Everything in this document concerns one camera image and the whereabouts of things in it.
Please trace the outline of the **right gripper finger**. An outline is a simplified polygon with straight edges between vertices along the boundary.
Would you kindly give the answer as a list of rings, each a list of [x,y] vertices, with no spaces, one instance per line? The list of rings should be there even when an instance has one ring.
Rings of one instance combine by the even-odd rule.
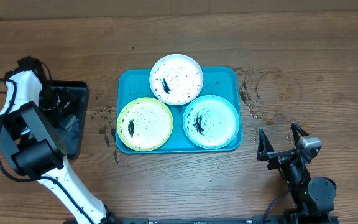
[[[298,144],[298,141],[300,140],[301,137],[309,135],[296,122],[292,122],[291,131],[292,131],[292,134],[293,134],[293,142],[295,143],[295,145]]]
[[[259,138],[258,138],[259,145],[258,145],[258,151],[257,151],[258,155],[271,154],[271,153],[275,152],[269,139],[267,138],[267,136],[265,135],[265,133],[262,129],[258,130],[258,136],[259,136]]]

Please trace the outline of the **yellow plate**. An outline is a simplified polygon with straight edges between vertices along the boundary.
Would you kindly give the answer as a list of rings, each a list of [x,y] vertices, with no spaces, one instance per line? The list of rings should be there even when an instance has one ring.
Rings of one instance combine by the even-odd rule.
[[[117,117],[117,134],[129,149],[153,151],[163,146],[173,131],[173,115],[168,106],[155,98],[129,102]]]

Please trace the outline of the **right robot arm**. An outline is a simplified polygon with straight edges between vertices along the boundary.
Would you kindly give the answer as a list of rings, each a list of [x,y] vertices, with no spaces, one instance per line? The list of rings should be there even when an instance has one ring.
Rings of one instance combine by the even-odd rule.
[[[334,210],[336,183],[327,177],[312,178],[306,165],[321,150],[321,140],[304,131],[298,124],[291,124],[293,149],[276,152],[262,129],[259,130],[257,160],[267,161],[267,169],[278,170],[288,190],[279,195],[262,216],[252,217],[254,223],[338,223]],[[270,216],[272,207],[290,194],[294,209],[286,209],[283,215]]]

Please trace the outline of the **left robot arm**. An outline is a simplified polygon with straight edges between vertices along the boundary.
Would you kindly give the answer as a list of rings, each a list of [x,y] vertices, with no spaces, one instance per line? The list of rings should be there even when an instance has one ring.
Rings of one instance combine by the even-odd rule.
[[[15,182],[38,182],[73,215],[74,223],[120,223],[70,165],[80,153],[89,89],[53,80],[45,63],[27,56],[5,73],[0,112],[0,170]]]

